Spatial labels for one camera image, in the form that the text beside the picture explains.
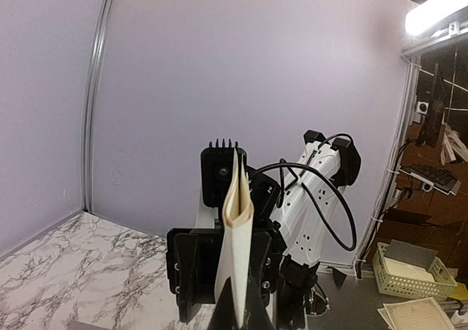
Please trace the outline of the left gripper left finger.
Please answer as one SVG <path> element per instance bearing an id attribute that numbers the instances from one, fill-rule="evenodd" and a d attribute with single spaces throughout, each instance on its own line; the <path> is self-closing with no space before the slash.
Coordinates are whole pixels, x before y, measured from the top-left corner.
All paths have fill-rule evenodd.
<path id="1" fill-rule="evenodd" d="M 230 278 L 228 278 L 224 283 L 207 330 L 231 329 L 234 329 L 234 303 Z"/>

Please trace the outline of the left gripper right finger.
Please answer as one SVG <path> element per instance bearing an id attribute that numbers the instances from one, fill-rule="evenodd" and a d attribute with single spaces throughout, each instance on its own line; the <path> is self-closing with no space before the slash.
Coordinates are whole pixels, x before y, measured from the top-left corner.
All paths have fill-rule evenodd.
<path id="1" fill-rule="evenodd" d="M 248 277 L 243 329 L 274 330 L 266 311 L 260 288 L 253 277 Z"/>

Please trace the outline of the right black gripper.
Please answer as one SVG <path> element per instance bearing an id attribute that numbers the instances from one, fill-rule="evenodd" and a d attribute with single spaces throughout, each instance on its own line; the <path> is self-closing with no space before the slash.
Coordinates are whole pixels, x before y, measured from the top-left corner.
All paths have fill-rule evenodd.
<path id="1" fill-rule="evenodd" d="M 270 214 L 279 184 L 268 176 L 252 180 L 252 219 L 224 227 L 218 214 L 200 211 L 208 225 L 173 228 L 167 234 L 167 278 L 178 317 L 189 323 L 206 304 L 211 325 L 271 325 L 270 296 L 276 291 L 285 242 Z"/>

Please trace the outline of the cream paper letter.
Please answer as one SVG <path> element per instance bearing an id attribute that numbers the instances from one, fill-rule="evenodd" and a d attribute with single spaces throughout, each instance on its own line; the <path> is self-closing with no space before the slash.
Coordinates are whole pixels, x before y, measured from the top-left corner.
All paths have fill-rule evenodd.
<path id="1" fill-rule="evenodd" d="M 225 281 L 230 278 L 235 319 L 238 327 L 244 324 L 249 256 L 252 240 L 254 204 L 244 156 L 233 155 L 233 176 L 222 207 L 224 236 L 214 286 L 218 301 Z"/>

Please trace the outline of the grey envelope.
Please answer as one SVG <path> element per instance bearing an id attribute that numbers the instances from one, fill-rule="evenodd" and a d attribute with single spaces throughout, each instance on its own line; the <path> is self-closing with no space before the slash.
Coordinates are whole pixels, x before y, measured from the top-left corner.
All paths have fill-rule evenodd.
<path id="1" fill-rule="evenodd" d="M 77 320 L 71 320 L 69 325 L 67 326 L 68 330 L 107 330 L 106 328 L 102 328 L 100 326 L 95 326 L 88 323 L 83 323 Z"/>

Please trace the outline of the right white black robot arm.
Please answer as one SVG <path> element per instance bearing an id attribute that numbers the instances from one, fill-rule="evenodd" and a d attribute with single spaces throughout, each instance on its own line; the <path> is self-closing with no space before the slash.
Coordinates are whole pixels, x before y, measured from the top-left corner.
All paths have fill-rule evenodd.
<path id="1" fill-rule="evenodd" d="M 352 137 L 308 130 L 296 162 L 261 168 L 230 140 L 200 155 L 196 225 L 167 233 L 167 278 L 179 320 L 214 306 L 210 329 L 304 329 L 328 298 L 317 271 L 330 219 L 361 169 Z"/>

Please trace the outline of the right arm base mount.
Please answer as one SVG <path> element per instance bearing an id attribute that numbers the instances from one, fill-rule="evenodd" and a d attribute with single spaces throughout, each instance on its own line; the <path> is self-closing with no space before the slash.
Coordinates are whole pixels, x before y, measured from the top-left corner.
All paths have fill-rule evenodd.
<path id="1" fill-rule="evenodd" d="M 285 260 L 280 268 L 276 293 L 276 328 L 305 329 L 307 312 L 326 311 L 325 299 L 314 291 L 319 264 L 308 267 Z"/>

